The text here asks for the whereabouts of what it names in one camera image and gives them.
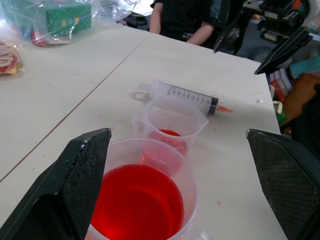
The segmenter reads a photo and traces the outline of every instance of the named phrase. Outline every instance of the plastic measuring beaker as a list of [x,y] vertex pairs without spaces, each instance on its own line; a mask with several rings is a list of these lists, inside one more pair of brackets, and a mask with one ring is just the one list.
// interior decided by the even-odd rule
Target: plastic measuring beaker
[[144,137],[165,142],[187,156],[209,121],[195,105],[163,97],[149,102],[143,116],[133,117],[131,124],[136,134],[139,123],[144,124]]
[[[114,143],[111,143],[108,148],[108,153],[106,157],[105,162],[105,168],[104,168],[104,176],[108,176],[107,174],[111,171],[114,171],[115,169],[119,169],[119,167],[126,167],[126,166],[132,166],[132,165],[145,165],[145,162],[143,161],[144,155],[148,155],[149,158],[152,158],[152,161],[149,161],[148,166],[157,169],[161,174],[165,175],[166,178],[169,179],[169,181],[173,181],[178,188],[183,202],[183,217],[180,227],[177,229],[177,232],[169,237],[169,240],[211,240],[211,238],[202,230],[195,227],[194,224],[192,224],[193,218],[197,211],[198,206],[198,192],[197,192],[197,184],[195,175],[190,167],[190,165],[187,163],[185,157],[179,153],[177,150],[175,150],[173,147],[150,138],[127,138],[123,140],[116,141]],[[173,169],[174,166],[172,166],[172,163],[179,162],[181,167],[178,171],[175,172],[168,172],[168,169]],[[133,182],[133,179],[127,179],[128,182],[131,184],[135,184]],[[144,190],[143,186],[130,186],[134,187],[133,189],[141,192]],[[100,195],[102,194],[101,191],[103,191],[103,182],[102,187],[100,190]],[[166,201],[163,202],[163,197],[159,196],[159,192],[157,191],[157,188],[154,189],[147,189],[146,191],[143,191],[142,194],[151,194],[155,193],[150,199],[153,201],[156,199],[156,201],[159,201],[158,204],[163,206],[164,208],[168,208],[168,204],[166,204]],[[119,206],[119,209],[114,209],[116,212],[116,217],[120,218],[123,217],[123,220],[126,221],[127,219],[132,219],[133,216],[128,213],[127,211],[124,211],[126,209],[126,203],[122,203],[122,205]],[[144,206],[138,206],[137,207],[138,215],[140,212],[145,211]],[[116,221],[112,220],[110,224],[112,224],[112,231],[111,234],[114,234],[116,232],[116,235],[119,236],[125,229],[123,229],[123,226],[121,226],[122,221]],[[94,226],[93,220],[91,220],[91,224],[88,228],[86,240],[108,240],[107,237],[105,237],[103,234],[101,234]]]

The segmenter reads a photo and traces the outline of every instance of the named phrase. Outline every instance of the syringe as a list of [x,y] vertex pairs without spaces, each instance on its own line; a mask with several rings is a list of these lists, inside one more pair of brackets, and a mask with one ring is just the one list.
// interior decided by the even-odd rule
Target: syringe
[[150,91],[149,95],[153,99],[170,97],[177,98],[194,103],[203,114],[212,116],[217,111],[232,113],[233,111],[219,106],[219,99],[213,96],[208,96],[199,92],[190,91],[185,88],[170,85],[161,81],[154,81],[153,85],[141,83],[140,88]]

